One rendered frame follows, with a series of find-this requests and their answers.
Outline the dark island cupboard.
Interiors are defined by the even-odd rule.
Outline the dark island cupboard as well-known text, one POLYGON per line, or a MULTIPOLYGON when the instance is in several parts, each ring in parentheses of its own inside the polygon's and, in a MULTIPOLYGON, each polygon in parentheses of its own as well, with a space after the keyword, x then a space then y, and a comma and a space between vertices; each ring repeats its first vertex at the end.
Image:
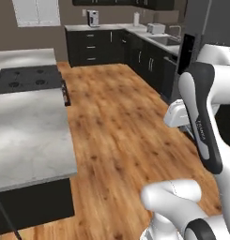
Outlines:
POLYGON ((75 215, 68 178, 0 192, 0 201, 17 230, 75 215))

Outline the grey tap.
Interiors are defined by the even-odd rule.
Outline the grey tap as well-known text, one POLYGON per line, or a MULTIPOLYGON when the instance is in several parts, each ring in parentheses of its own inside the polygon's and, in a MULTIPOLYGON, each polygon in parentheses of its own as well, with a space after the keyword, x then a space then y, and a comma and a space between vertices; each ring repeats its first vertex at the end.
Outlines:
POLYGON ((182 28, 180 25, 169 26, 169 33, 173 38, 181 40, 182 39, 181 32, 182 32, 182 28))

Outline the grey sink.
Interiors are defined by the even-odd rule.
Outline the grey sink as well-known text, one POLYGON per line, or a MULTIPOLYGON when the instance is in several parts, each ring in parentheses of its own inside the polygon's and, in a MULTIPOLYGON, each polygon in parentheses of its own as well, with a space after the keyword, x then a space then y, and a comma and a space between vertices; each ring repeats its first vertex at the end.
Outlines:
POLYGON ((180 40, 174 37, 150 37, 151 40, 157 41, 164 46, 176 46, 180 44, 180 40))

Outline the grey fridge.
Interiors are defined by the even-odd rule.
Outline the grey fridge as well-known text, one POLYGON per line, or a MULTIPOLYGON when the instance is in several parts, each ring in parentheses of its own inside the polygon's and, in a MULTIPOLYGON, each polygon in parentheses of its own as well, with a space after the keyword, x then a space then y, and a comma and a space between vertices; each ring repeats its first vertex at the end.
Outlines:
MULTIPOLYGON (((191 63, 206 44, 230 46, 230 0, 187 0, 184 35, 195 36, 191 63)), ((178 52, 176 74, 170 102, 180 98, 177 73, 183 38, 178 52)))

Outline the dark wall cupboard run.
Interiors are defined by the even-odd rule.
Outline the dark wall cupboard run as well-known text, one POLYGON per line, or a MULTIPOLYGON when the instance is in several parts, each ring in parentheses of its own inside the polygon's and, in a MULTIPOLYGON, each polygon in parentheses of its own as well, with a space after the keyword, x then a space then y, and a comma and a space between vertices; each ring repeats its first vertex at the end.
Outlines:
POLYGON ((173 10, 175 0, 72 0, 74 6, 134 6, 151 10, 173 10))

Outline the dark base cupboard run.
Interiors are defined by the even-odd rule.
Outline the dark base cupboard run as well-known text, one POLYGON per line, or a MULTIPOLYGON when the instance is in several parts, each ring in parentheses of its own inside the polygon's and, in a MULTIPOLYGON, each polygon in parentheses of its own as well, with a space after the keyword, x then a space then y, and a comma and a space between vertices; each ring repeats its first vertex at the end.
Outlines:
POLYGON ((125 29, 66 29, 65 34, 71 67, 126 64, 169 101, 176 71, 174 53, 125 29))

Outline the white toaster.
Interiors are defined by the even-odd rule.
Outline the white toaster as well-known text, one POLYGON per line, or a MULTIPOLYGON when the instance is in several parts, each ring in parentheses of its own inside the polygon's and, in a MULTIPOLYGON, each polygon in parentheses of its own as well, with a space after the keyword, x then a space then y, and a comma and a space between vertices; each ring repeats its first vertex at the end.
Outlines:
POLYGON ((147 25, 147 32, 152 35, 163 34, 165 32, 165 25, 161 23, 149 23, 147 25))

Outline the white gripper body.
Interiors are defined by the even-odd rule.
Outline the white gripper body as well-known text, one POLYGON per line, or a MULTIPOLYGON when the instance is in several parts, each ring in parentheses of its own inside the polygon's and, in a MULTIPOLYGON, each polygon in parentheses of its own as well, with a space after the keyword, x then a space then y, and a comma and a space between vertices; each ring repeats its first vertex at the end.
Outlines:
POLYGON ((163 121, 170 128, 183 127, 190 123, 186 107, 182 99, 177 99, 170 104, 163 121))

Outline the black open cupboard door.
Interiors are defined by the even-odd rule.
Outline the black open cupboard door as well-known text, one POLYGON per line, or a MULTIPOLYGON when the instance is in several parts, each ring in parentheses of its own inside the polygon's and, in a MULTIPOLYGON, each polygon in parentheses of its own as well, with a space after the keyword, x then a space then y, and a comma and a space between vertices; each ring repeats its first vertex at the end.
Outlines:
POLYGON ((183 38, 177 73, 181 75, 190 65, 195 36, 185 34, 183 38))

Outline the white coffee machine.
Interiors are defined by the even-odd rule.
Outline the white coffee machine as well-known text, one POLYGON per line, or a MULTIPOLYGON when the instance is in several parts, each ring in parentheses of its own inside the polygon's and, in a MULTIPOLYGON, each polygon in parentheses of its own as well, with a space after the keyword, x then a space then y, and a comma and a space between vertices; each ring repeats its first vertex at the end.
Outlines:
POLYGON ((90 27, 98 27, 99 23, 99 12, 97 10, 88 10, 87 14, 87 21, 90 27))

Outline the black oven front with knobs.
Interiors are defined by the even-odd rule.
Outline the black oven front with knobs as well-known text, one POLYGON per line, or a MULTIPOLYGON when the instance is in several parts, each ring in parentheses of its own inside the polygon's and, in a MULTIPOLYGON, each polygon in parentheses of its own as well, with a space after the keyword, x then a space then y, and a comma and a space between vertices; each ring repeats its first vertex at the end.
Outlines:
POLYGON ((71 105, 71 102, 69 98, 69 91, 68 91, 66 82, 64 80, 61 81, 61 90, 62 90, 63 98, 65 101, 65 106, 68 107, 71 105))

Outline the black stool leg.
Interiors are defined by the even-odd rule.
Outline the black stool leg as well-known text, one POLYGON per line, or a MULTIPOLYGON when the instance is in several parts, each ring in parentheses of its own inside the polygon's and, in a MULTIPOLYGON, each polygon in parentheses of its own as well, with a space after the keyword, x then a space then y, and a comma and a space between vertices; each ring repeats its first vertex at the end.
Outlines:
POLYGON ((3 204, 1 203, 1 201, 0 201, 0 212, 1 212, 2 216, 3 216, 3 218, 5 219, 6 223, 10 227, 11 231, 15 234, 16 238, 18 240, 22 240, 19 232, 17 231, 17 229, 15 228, 13 223, 11 222, 11 220, 10 220, 10 218, 8 216, 8 213, 6 212, 6 210, 5 210, 4 206, 3 206, 3 204))

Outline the black hob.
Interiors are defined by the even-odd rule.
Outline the black hob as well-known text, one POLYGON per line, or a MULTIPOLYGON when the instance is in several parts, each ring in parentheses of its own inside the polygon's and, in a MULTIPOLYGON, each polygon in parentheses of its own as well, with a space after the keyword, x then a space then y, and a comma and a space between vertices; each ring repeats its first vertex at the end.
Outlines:
POLYGON ((56 65, 0 70, 0 94, 53 89, 61 86, 62 76, 56 65))

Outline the white window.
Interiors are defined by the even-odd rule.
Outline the white window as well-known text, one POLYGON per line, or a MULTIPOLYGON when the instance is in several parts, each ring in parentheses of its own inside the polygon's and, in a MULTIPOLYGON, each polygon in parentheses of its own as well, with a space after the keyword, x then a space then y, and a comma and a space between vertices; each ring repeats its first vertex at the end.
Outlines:
POLYGON ((19 27, 59 26, 58 0, 12 0, 19 27))

